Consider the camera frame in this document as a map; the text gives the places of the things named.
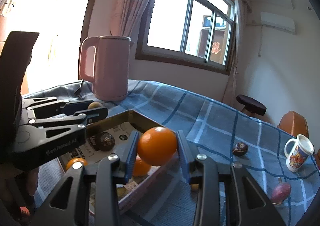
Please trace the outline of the left hand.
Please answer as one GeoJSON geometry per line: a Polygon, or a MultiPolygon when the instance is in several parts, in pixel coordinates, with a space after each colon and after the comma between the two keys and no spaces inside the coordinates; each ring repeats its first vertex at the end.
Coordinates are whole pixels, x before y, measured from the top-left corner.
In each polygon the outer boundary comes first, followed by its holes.
{"type": "Polygon", "coordinates": [[[1,164],[1,214],[4,222],[14,225],[21,218],[19,201],[25,204],[33,198],[38,187],[39,170],[37,167],[22,171],[13,165],[1,164]]]}

